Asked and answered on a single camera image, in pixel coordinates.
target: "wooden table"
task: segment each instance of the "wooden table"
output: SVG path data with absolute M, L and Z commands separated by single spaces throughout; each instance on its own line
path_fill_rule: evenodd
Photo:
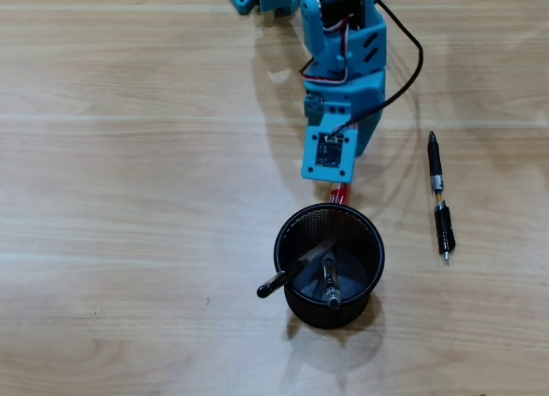
M 382 281 L 329 332 L 255 293 L 329 193 L 299 174 L 299 15 L 0 0 L 2 396 L 549 394 L 549 0 L 385 2 L 425 69 L 356 169 Z M 416 57 L 389 24 L 389 93 Z

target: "pen cap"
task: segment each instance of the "pen cap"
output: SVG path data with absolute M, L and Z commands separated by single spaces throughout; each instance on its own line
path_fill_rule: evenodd
M 431 176 L 442 175 L 443 167 L 440 163 L 440 152 L 438 149 L 437 137 L 433 132 L 429 134 L 427 156 L 429 157 L 429 172 L 431 173 Z
M 300 210 L 282 226 L 274 244 L 277 272 L 329 237 L 335 239 L 339 310 L 331 310 L 326 303 L 321 260 L 284 288 L 293 313 L 320 328 L 342 327 L 356 319 L 368 304 L 385 263 L 382 239 L 366 216 L 351 207 L 322 203 Z

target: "pen holder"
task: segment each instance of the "pen holder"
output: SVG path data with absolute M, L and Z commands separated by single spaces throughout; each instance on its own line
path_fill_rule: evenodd
M 385 263 L 379 232 L 366 216 L 351 207 L 322 203 L 300 210 L 282 226 L 274 244 L 276 271 L 329 237 L 336 241 L 339 309 L 332 310 L 326 303 L 322 261 L 312 263 L 284 287 L 288 306 L 299 319 L 327 329 L 343 327 L 359 317 Z

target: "pen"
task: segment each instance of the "pen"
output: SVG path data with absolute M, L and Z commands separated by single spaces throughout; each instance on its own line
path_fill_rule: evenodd
M 340 283 L 335 272 L 334 252 L 329 251 L 323 257 L 324 285 L 326 286 L 326 296 L 328 297 L 328 307 L 337 310 L 341 305 Z
M 449 264 L 449 254 L 455 248 L 454 231 L 449 208 L 443 198 L 443 167 L 440 164 L 437 137 L 429 133 L 427 145 L 429 155 L 429 171 L 431 172 L 431 190 L 435 207 L 435 224 L 437 225 L 438 253 L 443 256 L 444 264 Z
M 272 279 L 259 286 L 257 295 L 264 299 L 274 291 L 280 289 L 283 285 L 295 278 L 298 274 L 309 266 L 318 257 L 326 255 L 335 246 L 335 240 L 331 237 L 320 243 L 314 249 L 292 261 L 284 270 L 280 270 Z

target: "robotic arm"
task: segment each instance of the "robotic arm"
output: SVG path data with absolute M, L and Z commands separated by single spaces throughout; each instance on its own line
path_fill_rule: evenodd
M 286 14 L 301 8 L 305 45 L 312 59 L 301 69 L 307 131 L 303 178 L 334 183 L 353 180 L 381 116 L 412 84 L 423 63 L 419 42 L 381 0 L 231 0 L 240 14 L 257 3 L 262 11 Z M 387 26 L 379 3 L 419 47 L 416 72 L 399 93 L 385 100 Z

